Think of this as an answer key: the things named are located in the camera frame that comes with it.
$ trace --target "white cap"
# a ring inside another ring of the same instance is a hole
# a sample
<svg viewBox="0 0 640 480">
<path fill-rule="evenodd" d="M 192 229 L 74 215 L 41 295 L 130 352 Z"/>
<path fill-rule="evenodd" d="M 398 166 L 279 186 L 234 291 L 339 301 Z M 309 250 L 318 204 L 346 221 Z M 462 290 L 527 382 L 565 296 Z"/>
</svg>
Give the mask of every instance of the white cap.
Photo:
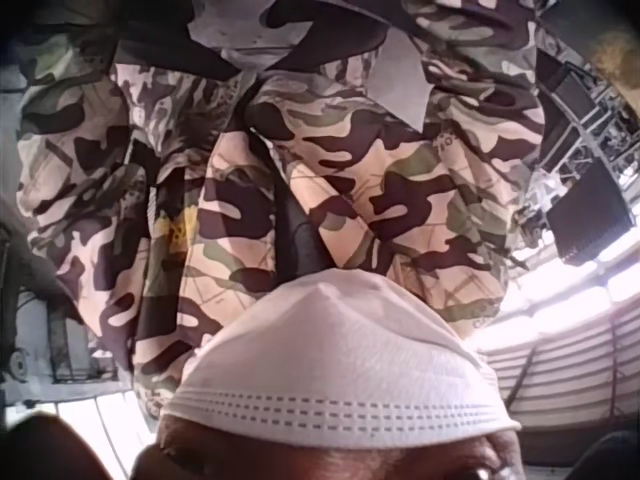
<svg viewBox="0 0 640 480">
<path fill-rule="evenodd" d="M 388 279 L 328 270 L 218 333 L 163 410 L 295 446 L 428 446 L 519 429 L 495 373 Z"/>
</svg>

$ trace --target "dark skin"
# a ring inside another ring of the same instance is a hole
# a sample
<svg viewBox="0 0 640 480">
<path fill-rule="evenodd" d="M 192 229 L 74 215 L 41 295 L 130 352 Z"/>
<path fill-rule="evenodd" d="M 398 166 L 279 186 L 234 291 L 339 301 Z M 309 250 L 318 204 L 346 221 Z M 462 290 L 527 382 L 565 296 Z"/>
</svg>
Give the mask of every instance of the dark skin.
<svg viewBox="0 0 640 480">
<path fill-rule="evenodd" d="M 391 450 L 301 448 L 165 416 L 136 480 L 524 480 L 516 434 Z"/>
</svg>

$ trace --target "camouflage pattern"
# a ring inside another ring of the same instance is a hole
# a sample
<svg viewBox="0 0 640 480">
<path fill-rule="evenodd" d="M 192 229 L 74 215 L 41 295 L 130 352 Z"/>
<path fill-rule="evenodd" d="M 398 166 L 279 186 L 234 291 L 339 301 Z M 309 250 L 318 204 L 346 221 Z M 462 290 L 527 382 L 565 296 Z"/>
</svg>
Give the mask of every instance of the camouflage pattern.
<svg viewBox="0 0 640 480">
<path fill-rule="evenodd" d="M 388 9 L 433 86 L 422 131 L 367 97 L 375 51 L 221 80 L 110 63 L 98 27 L 22 44 L 18 200 L 40 225 L 32 246 L 150 414 L 195 349 L 277 287 L 278 175 L 338 268 L 387 276 L 462 337 L 495 315 L 544 131 L 526 4 Z"/>
</svg>

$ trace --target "camouflage jacket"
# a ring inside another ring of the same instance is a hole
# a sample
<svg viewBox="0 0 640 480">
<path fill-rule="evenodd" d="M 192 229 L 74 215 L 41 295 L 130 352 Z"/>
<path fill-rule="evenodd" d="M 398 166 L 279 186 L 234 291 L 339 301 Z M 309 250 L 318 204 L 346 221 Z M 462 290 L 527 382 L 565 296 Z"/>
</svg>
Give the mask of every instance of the camouflage jacket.
<svg viewBox="0 0 640 480">
<path fill-rule="evenodd" d="M 531 2 L 331 3 L 366 19 L 370 41 L 323 49 L 312 27 L 306 50 L 261 73 L 101 22 L 43 26 L 20 45 L 31 246 L 151 415 L 195 349 L 314 269 L 385 275 L 461 336 L 499 308 L 544 130 Z M 419 60 L 417 128 L 370 94 L 390 32 Z M 186 67 L 172 49 L 204 60 Z"/>
</svg>

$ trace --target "stitching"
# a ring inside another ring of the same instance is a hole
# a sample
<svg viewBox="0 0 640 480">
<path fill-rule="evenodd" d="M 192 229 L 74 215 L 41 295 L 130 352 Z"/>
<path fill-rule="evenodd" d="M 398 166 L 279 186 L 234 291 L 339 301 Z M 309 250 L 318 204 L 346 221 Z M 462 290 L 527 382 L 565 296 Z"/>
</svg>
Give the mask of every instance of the stitching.
<svg viewBox="0 0 640 480">
<path fill-rule="evenodd" d="M 473 405 L 473 404 L 451 404 L 451 405 L 411 405 L 406 403 L 381 403 L 381 402 L 353 402 L 353 401 L 341 401 L 341 400 L 327 400 L 321 398 L 309 398 L 309 397 L 291 397 L 291 396 L 280 396 L 280 395 L 253 395 L 253 394 L 242 394 L 242 393 L 230 393 L 230 392 L 215 392 L 206 389 L 195 389 L 195 388 L 183 388 L 182 392 L 202 392 L 206 391 L 208 395 L 213 395 L 217 397 L 224 398 L 237 398 L 244 400 L 259 400 L 259 401 L 267 401 L 267 402 L 301 402 L 301 403 L 315 403 L 317 405 L 334 405 L 339 407 L 361 407 L 361 408 L 395 408 L 395 409 L 405 409 L 405 410 L 458 410 L 458 409 L 467 409 L 467 408 L 493 408 L 491 405 Z M 200 400 L 196 399 L 196 401 L 209 401 L 212 400 Z"/>
<path fill-rule="evenodd" d="M 363 413 L 335 413 L 335 412 L 324 412 L 317 410 L 297 410 L 294 408 L 278 408 L 278 407 L 268 407 L 268 406 L 259 406 L 259 405 L 244 405 L 241 403 L 233 403 L 233 402 L 225 402 L 223 400 L 212 400 L 212 399 L 179 399 L 178 403 L 185 403 L 184 400 L 191 400 L 197 403 L 209 403 L 218 405 L 220 407 L 230 407 L 237 408 L 243 410 L 253 410 L 253 411 L 262 411 L 262 412 L 273 412 L 278 414 L 289 414 L 289 415 L 303 415 L 303 416 L 315 416 L 315 417 L 331 417 L 331 418 L 348 418 L 348 419 L 361 419 L 361 420 L 434 420 L 434 419 L 447 419 L 447 418 L 456 418 L 456 417 L 478 417 L 481 415 L 487 415 L 486 413 L 481 412 L 457 412 L 450 414 L 418 414 L 418 415 L 379 415 L 379 414 L 363 414 Z"/>
<path fill-rule="evenodd" d="M 241 415 L 238 413 L 225 412 L 222 410 L 217 410 L 211 407 L 203 407 L 197 405 L 195 407 L 200 410 L 204 410 L 207 412 L 215 413 L 227 418 L 234 418 L 237 420 L 244 420 L 247 422 L 253 423 L 263 423 L 263 424 L 271 424 L 276 426 L 284 426 L 284 427 L 294 427 L 294 428 L 304 428 L 304 429 L 314 429 L 314 430 L 332 430 L 332 431 L 343 431 L 343 432 L 414 432 L 414 431 L 424 431 L 424 430 L 442 430 L 444 428 L 450 427 L 461 427 L 465 425 L 478 425 L 481 423 L 487 423 L 487 420 L 467 420 L 462 422 L 452 422 L 452 423 L 443 423 L 439 425 L 405 425 L 402 427 L 353 427 L 353 426 L 345 426 L 345 425 L 322 425 L 322 424 L 313 424 L 313 423 L 300 423 L 293 422 L 289 420 L 276 420 L 269 419 L 263 417 L 257 417 L 254 415 Z M 167 413 L 171 413 L 172 409 L 167 409 Z"/>
</svg>

